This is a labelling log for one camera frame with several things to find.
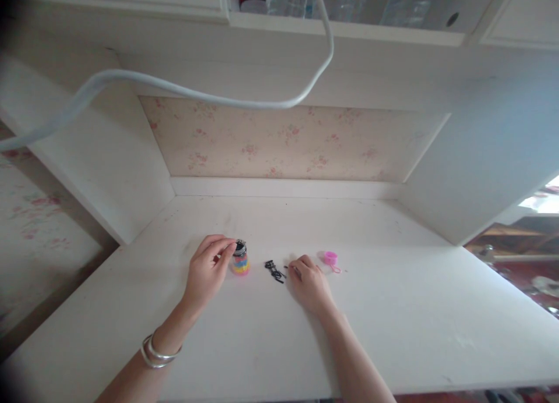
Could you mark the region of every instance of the silver bracelet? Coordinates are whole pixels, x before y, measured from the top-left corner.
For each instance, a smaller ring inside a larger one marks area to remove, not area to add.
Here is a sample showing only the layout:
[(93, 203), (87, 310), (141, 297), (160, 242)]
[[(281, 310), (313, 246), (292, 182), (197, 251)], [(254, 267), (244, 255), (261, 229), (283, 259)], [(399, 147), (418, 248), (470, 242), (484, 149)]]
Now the silver bracelet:
[[(159, 369), (159, 368), (163, 368), (164, 366), (169, 365), (174, 359), (175, 357), (178, 355), (178, 353), (181, 351), (181, 348), (179, 349), (179, 351), (174, 354), (174, 355), (163, 355), (159, 352), (157, 352), (154, 348), (153, 348), (153, 344), (151, 343), (151, 340), (153, 338), (153, 334), (150, 334), (147, 338), (145, 338), (143, 340), (143, 342), (141, 343), (141, 347), (140, 347), (140, 352), (141, 355), (144, 358), (145, 363), (147, 364), (148, 367), (152, 368), (152, 369)], [(155, 363), (153, 362), (150, 357), (147, 355), (146, 352), (146, 344), (147, 344), (147, 350), (149, 351), (149, 353), (156, 359), (162, 359), (163, 363)]]
[(149, 338), (150, 340), (147, 343), (147, 350), (150, 351), (150, 353), (155, 356), (157, 359), (162, 359), (164, 361), (168, 361), (171, 362), (173, 359), (176, 358), (176, 356), (179, 354), (179, 352), (182, 350), (182, 345), (179, 348), (179, 350), (176, 352), (176, 354), (174, 355), (163, 355), (162, 353), (157, 352), (154, 348), (153, 348), (153, 335), (155, 334), (155, 332), (153, 332)]

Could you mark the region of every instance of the white desk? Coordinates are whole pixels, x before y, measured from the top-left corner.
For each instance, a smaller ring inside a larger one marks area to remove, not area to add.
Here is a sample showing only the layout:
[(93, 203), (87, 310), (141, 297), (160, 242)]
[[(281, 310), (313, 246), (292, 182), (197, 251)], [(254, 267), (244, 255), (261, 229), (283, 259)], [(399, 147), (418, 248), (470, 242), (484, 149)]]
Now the white desk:
[(228, 274), (162, 400), (337, 395), (323, 333), (263, 267), (321, 250), (339, 254), (334, 297), (394, 393), (559, 383), (557, 320), (396, 202), (179, 196), (9, 359), (36, 401), (95, 399), (176, 304), (208, 233), (246, 240), (251, 273)]

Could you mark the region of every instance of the white cord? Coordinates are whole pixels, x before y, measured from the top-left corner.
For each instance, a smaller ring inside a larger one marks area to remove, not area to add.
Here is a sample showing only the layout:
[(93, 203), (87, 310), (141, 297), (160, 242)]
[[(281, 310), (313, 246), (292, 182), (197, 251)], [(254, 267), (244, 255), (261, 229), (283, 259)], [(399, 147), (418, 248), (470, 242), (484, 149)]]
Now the white cord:
[(322, 24), (326, 31), (328, 40), (328, 57), (324, 60), (323, 64), (319, 67), (314, 77), (309, 84), (298, 94), (296, 97), (284, 101), (243, 101), (235, 100), (227, 97), (214, 96), (212, 94), (202, 93), (201, 91), (187, 89), (186, 87), (173, 84), (166, 80), (152, 77), (147, 74), (142, 74), (135, 71), (127, 70), (105, 70), (92, 75), (84, 85), (76, 92), (70, 103), (62, 110), (58, 116), (49, 120), (45, 125), (32, 130), (26, 135), (19, 137), (12, 137), (4, 141), (0, 141), (0, 152), (7, 150), (14, 150), (26, 146), (28, 144), (39, 141), (43, 138), (52, 135), (57, 130), (70, 124), (95, 98), (97, 94), (102, 92), (109, 84), (118, 80), (131, 80), (136, 83), (147, 84), (159, 89), (170, 91), (171, 93), (178, 94), (184, 97), (190, 97), (205, 102), (216, 103), (223, 106), (232, 106), (246, 109), (289, 109), (298, 105), (307, 97), (311, 89), (314, 87), (316, 81), (322, 75), (332, 57), (334, 56), (334, 36), (330, 30), (330, 22), (328, 21), (328, 14), (323, 0), (317, 0), (320, 10), (320, 17)]

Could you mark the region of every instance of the right hand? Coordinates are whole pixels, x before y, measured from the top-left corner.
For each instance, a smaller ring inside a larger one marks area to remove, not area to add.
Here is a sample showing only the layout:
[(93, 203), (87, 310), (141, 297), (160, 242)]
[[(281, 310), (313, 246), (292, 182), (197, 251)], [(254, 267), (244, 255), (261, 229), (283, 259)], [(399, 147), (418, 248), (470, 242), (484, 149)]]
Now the right hand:
[(289, 264), (289, 276), (301, 305), (319, 319), (337, 311), (322, 269), (304, 254)]
[(190, 260), (186, 289), (182, 298), (188, 309), (200, 312), (219, 291), (236, 240), (221, 234), (206, 236)]

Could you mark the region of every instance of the floral wallpaper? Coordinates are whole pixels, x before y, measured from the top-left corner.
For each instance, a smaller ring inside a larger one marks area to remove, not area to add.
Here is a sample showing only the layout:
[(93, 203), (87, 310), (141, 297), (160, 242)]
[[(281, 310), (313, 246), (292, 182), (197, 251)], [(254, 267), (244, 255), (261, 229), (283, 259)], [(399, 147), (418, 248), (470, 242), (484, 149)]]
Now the floral wallpaper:
[(140, 97), (173, 176), (403, 182), (443, 114)]
[[(0, 139), (12, 135), (0, 122)], [(31, 151), (0, 154), (0, 336), (117, 247)]]

